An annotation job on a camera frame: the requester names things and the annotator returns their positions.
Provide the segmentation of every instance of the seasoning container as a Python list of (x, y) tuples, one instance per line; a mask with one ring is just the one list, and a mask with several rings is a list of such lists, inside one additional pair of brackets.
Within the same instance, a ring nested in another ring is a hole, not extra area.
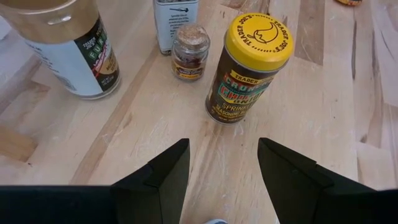
[(195, 81), (203, 76), (210, 48), (206, 30), (198, 24), (181, 26), (172, 49), (172, 72), (182, 80)]
[(362, 0), (337, 0), (337, 1), (349, 6), (357, 6), (362, 2)]
[(170, 55), (177, 29), (197, 21), (199, 0), (153, 1), (160, 52)]
[(0, 0), (0, 15), (73, 94), (94, 100), (119, 84), (95, 0)]
[(222, 124), (242, 120), (285, 66), (293, 48), (289, 30), (273, 17), (249, 13), (235, 18), (206, 99), (209, 115)]

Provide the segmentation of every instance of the yellow lid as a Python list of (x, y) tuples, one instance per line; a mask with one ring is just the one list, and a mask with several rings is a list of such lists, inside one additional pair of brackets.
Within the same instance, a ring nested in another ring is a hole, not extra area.
[(294, 48), (288, 28), (261, 13), (248, 13), (235, 18), (227, 31), (225, 44), (235, 60), (260, 71), (282, 67)]

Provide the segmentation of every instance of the wooden table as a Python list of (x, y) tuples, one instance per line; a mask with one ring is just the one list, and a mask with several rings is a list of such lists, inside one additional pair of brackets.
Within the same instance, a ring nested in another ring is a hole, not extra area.
[[(0, 124), (38, 143), (27, 163), (0, 157), (1, 184), (112, 184), (181, 138), (190, 138), (182, 223), (224, 218), (277, 223), (257, 162), (260, 137), (376, 189), (398, 174), (398, 3), (364, 0), (202, 0), (198, 21), (211, 49), (205, 76), (184, 83), (160, 54), (152, 1), (98, 0), (123, 76), (97, 101), (69, 94), (38, 67), (0, 114)], [(223, 126), (205, 97), (239, 12), (287, 24), (295, 52), (242, 122)]]

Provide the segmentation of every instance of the container label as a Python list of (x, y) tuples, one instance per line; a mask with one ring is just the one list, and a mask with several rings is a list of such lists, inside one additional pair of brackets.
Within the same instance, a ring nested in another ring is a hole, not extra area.
[(173, 62), (172, 66), (174, 73), (177, 74), (180, 78), (186, 78), (190, 80), (200, 78), (203, 74), (203, 68), (205, 67), (203, 63), (198, 68), (185, 68), (175, 62)]
[(119, 78), (118, 63), (100, 18), (87, 34), (73, 41), (62, 44), (25, 41), (74, 94), (100, 95)]
[(236, 63), (224, 48), (206, 108), (217, 121), (233, 124), (244, 118), (277, 72), (257, 72)]
[(160, 2), (154, 0), (157, 39), (161, 51), (171, 50), (177, 29), (187, 23), (197, 21), (198, 2)]

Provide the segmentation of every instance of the small glass jar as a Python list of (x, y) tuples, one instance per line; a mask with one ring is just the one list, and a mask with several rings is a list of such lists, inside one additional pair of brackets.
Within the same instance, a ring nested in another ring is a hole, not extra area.
[(172, 48), (172, 72), (182, 80), (200, 79), (206, 67), (210, 38), (198, 24), (185, 24), (177, 30)]

